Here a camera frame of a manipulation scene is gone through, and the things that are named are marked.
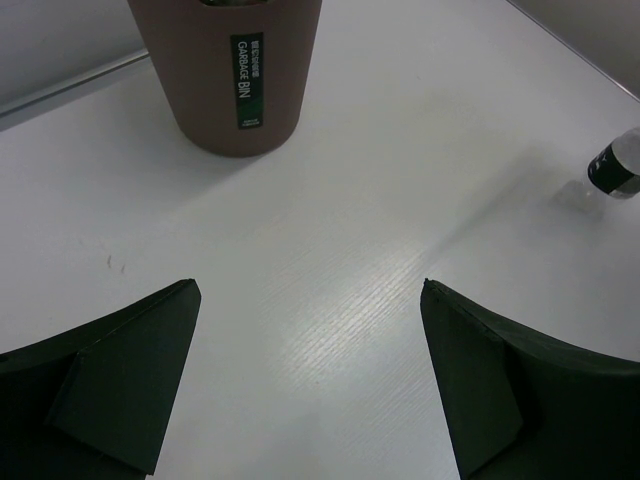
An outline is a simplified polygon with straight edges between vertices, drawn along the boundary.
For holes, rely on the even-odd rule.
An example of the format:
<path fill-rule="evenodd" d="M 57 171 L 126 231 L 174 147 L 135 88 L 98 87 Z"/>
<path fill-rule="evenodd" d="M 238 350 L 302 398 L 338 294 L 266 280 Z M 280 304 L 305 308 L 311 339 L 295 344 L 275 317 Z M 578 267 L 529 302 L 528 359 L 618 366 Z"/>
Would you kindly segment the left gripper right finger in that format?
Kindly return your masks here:
<path fill-rule="evenodd" d="M 636 479 L 639 365 L 426 280 L 420 311 L 463 479 Z"/>

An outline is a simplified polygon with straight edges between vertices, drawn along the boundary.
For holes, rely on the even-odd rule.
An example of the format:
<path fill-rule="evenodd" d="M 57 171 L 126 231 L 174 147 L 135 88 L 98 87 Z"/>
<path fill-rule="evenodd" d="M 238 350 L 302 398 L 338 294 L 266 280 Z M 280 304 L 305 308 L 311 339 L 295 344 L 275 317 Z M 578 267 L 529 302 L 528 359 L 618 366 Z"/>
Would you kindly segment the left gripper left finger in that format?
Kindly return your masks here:
<path fill-rule="evenodd" d="M 2 478 L 154 474 L 200 305 L 184 279 L 2 354 Z"/>

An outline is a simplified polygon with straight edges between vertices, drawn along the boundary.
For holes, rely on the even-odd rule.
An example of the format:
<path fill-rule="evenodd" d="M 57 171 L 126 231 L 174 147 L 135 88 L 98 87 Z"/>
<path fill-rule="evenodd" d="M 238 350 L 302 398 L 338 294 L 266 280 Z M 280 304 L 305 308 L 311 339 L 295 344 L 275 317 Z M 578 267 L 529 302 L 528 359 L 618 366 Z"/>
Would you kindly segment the small black-cap clear bottle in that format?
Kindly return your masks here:
<path fill-rule="evenodd" d="M 639 194 L 639 128 L 616 137 L 588 165 L 590 182 L 617 199 Z"/>

